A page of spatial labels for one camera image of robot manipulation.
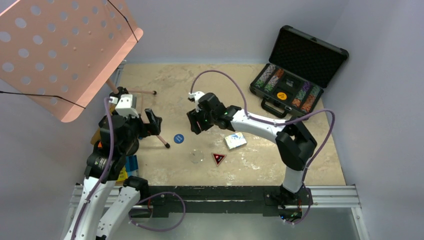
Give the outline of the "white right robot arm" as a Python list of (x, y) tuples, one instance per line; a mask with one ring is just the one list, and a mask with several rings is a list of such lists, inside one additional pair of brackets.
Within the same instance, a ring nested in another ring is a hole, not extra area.
[(193, 133), (198, 135), (217, 126), (222, 130), (249, 133), (276, 144), (286, 166), (280, 196), (288, 204), (300, 198), (306, 164), (317, 147), (317, 141), (301, 121), (291, 123), (253, 114), (239, 106), (225, 106), (211, 92), (189, 93), (188, 100), (195, 104), (195, 108), (186, 114)]

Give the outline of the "orange big blind button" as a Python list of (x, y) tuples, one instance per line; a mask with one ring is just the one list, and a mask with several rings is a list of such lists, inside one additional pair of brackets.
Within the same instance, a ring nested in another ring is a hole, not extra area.
[(278, 99), (280, 99), (282, 101), (285, 101), (288, 98), (288, 96), (285, 92), (278, 92), (276, 96), (277, 96)]

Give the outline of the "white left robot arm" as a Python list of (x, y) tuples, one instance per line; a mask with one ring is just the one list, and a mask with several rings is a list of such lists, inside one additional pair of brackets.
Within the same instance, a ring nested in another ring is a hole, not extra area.
[(162, 118), (145, 109), (148, 122), (136, 110), (137, 98), (121, 94), (104, 99), (105, 118), (99, 124), (100, 140), (87, 159), (83, 189), (66, 240), (110, 240), (135, 205), (149, 199), (147, 180), (130, 176), (117, 199), (105, 209), (127, 157), (139, 147), (139, 138), (158, 136)]

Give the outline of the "blue small blind button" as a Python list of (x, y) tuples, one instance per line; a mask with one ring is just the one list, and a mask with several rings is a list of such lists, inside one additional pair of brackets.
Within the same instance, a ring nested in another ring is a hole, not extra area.
[(185, 140), (185, 137), (181, 133), (178, 133), (173, 137), (173, 141), (176, 144), (181, 144), (184, 142), (184, 140)]

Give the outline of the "red playing card deck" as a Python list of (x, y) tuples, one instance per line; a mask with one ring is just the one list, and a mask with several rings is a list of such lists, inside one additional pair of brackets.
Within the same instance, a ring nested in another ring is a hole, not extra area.
[(201, 126), (200, 126), (200, 124), (199, 124), (199, 122), (198, 122), (198, 121), (196, 122), (196, 124), (197, 124), (197, 126), (198, 126), (199, 132), (202, 132), (202, 128), (201, 128)]

